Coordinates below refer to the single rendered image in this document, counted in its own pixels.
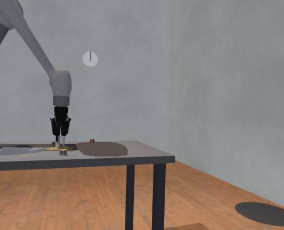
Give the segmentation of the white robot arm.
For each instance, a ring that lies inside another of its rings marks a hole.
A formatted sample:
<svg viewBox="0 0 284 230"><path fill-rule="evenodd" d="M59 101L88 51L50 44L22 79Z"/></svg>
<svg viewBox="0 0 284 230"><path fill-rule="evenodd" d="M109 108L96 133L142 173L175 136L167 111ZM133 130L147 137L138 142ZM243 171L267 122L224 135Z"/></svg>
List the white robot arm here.
<svg viewBox="0 0 284 230"><path fill-rule="evenodd" d="M55 70L23 15L23 9L18 0L0 0L0 44L7 32L15 28L49 76L49 84L53 91L53 105L67 107L72 90L71 75L64 69Z"/></svg>

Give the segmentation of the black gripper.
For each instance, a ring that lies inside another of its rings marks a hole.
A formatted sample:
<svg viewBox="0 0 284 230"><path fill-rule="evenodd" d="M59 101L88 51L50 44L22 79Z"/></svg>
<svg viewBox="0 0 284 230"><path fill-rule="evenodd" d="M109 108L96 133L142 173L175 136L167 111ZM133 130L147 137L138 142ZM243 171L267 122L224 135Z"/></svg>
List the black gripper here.
<svg viewBox="0 0 284 230"><path fill-rule="evenodd" d="M55 147L60 148L60 143L63 144L66 134L68 134L69 123L71 118L67 116L68 107L54 107L54 117L50 118L52 123L53 135L56 136ZM55 121L56 120L56 121ZM60 126L61 126L61 136L60 136Z"/></svg>

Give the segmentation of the peach flat mat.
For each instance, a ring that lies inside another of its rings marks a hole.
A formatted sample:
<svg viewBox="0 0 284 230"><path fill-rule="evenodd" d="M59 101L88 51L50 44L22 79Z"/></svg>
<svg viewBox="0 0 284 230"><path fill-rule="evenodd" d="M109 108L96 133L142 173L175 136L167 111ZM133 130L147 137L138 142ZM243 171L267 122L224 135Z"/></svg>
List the peach flat mat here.
<svg viewBox="0 0 284 230"><path fill-rule="evenodd" d="M44 151L59 151L62 149L65 149L67 151L71 151L74 148L74 146L65 146L63 148L56 148L55 146L50 146L48 148L46 148Z"/></svg>

